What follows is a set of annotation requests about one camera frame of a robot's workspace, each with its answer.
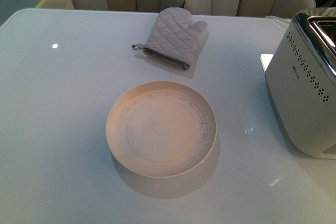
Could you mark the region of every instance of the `toaster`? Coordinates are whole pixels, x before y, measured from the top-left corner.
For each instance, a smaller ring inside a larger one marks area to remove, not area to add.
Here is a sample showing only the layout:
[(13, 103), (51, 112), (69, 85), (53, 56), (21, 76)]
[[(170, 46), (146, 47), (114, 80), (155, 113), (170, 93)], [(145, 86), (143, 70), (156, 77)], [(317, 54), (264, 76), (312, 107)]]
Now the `toaster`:
[(276, 118), (303, 153), (336, 159), (336, 8), (294, 15), (266, 71)]

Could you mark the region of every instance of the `table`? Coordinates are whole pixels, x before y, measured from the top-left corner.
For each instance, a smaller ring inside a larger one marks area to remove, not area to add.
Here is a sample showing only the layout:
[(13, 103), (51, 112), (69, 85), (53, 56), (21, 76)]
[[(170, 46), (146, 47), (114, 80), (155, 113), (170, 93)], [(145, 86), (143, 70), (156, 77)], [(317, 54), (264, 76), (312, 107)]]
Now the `table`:
[[(188, 71), (133, 51), (157, 14), (25, 9), (0, 28), (0, 223), (335, 223), (336, 162), (283, 137), (261, 54), (275, 18), (193, 16), (209, 36)], [(209, 157), (170, 179), (136, 175), (111, 155), (114, 102), (144, 82), (200, 92), (215, 111)]]

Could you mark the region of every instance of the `oven mitt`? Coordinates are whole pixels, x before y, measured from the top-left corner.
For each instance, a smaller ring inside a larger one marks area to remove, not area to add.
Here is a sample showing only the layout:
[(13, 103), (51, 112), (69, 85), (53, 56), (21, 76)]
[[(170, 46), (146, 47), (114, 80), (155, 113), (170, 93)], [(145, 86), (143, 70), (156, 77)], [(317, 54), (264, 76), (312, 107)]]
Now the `oven mitt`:
[(171, 7), (161, 11), (149, 39), (132, 45), (149, 56), (188, 69), (195, 58), (198, 45), (207, 32), (207, 23), (193, 24), (191, 13), (183, 8)]

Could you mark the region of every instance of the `plate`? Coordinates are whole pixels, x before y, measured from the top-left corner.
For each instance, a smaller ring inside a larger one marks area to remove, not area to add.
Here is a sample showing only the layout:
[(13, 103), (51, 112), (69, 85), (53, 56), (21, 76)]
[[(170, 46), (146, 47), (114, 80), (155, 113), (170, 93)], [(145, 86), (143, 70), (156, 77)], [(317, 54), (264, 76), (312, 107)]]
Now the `plate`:
[(171, 81), (139, 85), (121, 96), (106, 122), (114, 157), (127, 169), (154, 178), (184, 174), (210, 153), (215, 114), (194, 89)]

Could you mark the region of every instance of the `chrome trim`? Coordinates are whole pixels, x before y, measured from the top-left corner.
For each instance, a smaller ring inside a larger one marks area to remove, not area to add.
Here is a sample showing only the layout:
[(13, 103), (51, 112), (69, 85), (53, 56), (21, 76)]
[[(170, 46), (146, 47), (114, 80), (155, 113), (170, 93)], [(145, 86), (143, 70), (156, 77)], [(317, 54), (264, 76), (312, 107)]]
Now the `chrome trim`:
[[(334, 16), (318, 16), (326, 13)], [(322, 34), (324, 32), (317, 26), (317, 22), (335, 22), (336, 24), (336, 8), (306, 9), (297, 13), (292, 20), (309, 51), (336, 87), (336, 51), (327, 42), (326, 34)]]

